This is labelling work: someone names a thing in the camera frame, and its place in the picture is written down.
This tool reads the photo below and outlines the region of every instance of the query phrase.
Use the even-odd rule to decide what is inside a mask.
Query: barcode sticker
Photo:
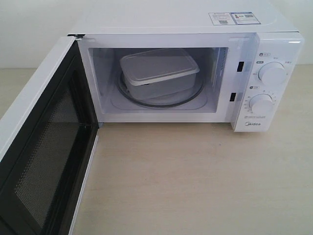
[[[231,12],[236,24],[261,24],[252,12]]]
[[[209,13],[213,25],[236,25],[229,12]]]

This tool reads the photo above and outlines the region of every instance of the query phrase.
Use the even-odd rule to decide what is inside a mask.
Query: brand logo
[[[249,121],[247,121],[247,122],[245,123],[245,126],[261,126],[261,124],[260,124],[260,123],[255,123],[255,122],[249,122]]]

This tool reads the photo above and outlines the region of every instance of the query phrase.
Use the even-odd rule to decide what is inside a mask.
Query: microwave door
[[[63,37],[0,121],[0,234],[68,234],[98,128],[77,42]]]

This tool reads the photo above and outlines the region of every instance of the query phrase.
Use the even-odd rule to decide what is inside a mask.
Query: white microwave
[[[73,229],[99,123],[268,130],[304,40],[265,0],[102,0],[0,120],[0,234]]]

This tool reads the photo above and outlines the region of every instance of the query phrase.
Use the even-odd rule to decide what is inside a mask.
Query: power level knob
[[[249,107],[255,114],[265,115],[273,109],[273,101],[268,94],[259,94],[250,100]]]
[[[264,65],[259,71],[259,79],[267,86],[275,86],[286,80],[287,74],[284,66],[278,62]]]

